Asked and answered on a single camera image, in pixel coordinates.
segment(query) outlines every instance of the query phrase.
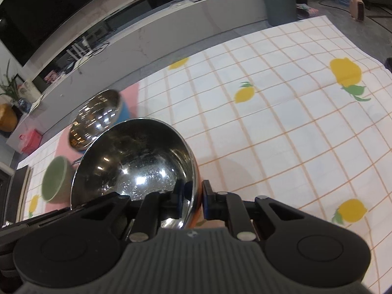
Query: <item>television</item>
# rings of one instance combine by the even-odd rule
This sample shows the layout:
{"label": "television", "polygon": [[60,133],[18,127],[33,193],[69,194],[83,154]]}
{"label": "television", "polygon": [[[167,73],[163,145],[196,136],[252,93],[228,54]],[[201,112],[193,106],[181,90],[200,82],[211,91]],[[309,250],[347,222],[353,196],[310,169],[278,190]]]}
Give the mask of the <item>television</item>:
{"label": "television", "polygon": [[23,66],[42,43],[92,0],[3,0],[0,40]]}

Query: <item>stainless steel bowl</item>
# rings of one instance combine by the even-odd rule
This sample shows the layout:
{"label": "stainless steel bowl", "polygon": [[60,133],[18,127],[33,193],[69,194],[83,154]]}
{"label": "stainless steel bowl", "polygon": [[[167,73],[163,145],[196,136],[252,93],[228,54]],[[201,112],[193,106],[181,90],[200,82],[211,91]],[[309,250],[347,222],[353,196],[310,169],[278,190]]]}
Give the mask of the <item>stainless steel bowl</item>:
{"label": "stainless steel bowl", "polygon": [[104,132],[85,152],[73,179],[71,208],[112,191],[140,200],[150,192],[172,191],[177,179],[193,182],[192,197],[184,200],[182,217],[165,220],[162,227],[186,227],[197,211],[195,157],[168,124],[151,118],[127,120]]}
{"label": "stainless steel bowl", "polygon": [[85,151],[89,145],[111,126],[129,119],[128,108],[120,94],[105,90],[79,111],[69,131],[69,144],[77,151]]}

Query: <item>yellow pot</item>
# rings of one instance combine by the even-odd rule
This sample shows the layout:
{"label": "yellow pot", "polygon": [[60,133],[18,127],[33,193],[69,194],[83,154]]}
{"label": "yellow pot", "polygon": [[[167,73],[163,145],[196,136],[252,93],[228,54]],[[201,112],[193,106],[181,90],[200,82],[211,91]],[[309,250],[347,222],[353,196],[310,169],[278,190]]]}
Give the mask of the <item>yellow pot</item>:
{"label": "yellow pot", "polygon": [[8,104],[0,105],[0,130],[12,132],[18,124],[18,118],[11,106]]}

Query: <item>green bowl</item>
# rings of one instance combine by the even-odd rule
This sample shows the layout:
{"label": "green bowl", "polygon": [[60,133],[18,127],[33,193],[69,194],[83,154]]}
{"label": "green bowl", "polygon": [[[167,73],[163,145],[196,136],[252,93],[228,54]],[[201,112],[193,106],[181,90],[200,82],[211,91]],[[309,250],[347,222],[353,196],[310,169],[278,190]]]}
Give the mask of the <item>green bowl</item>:
{"label": "green bowl", "polygon": [[70,200],[74,169],[68,159],[58,156],[52,160],[42,180],[42,198],[48,203]]}

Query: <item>floor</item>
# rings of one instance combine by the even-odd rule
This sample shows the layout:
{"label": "floor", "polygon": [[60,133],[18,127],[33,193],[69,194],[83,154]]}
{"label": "floor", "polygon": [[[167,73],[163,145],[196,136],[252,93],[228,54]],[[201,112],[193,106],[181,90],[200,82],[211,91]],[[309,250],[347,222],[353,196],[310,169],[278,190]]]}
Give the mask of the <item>floor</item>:
{"label": "floor", "polygon": [[[388,57],[392,57],[392,34],[390,32],[369,18],[366,18],[363,23],[354,21],[347,13],[348,8],[335,3],[334,0],[324,0],[322,3],[326,4],[327,6],[320,5],[318,2],[309,2],[309,5],[318,9],[319,15],[326,15],[330,21],[361,50],[382,63],[384,63]],[[373,7],[371,10],[366,10],[366,15],[390,15],[390,13],[381,9],[380,7]],[[378,21],[381,22],[384,26],[389,27],[392,31],[392,19],[379,19]],[[244,36],[249,33],[260,31],[268,27],[270,27],[270,25],[267,21],[260,21],[204,39],[183,49],[177,50],[176,52],[168,54],[159,60],[156,60],[146,65],[145,67],[134,71],[133,73],[113,83],[110,88],[121,91],[129,85],[136,83],[141,78],[149,76],[150,74],[161,70],[162,68],[172,64],[173,62],[176,62],[177,60],[189,57],[217,44]],[[79,109],[79,107],[75,108],[74,111],[69,113],[66,117],[60,120],[51,129],[49,129],[43,136],[42,144],[50,140],[50,138],[68,126],[76,116]],[[11,165],[16,166],[17,163],[24,158],[24,156],[17,156],[17,154],[15,154],[14,161]]]}

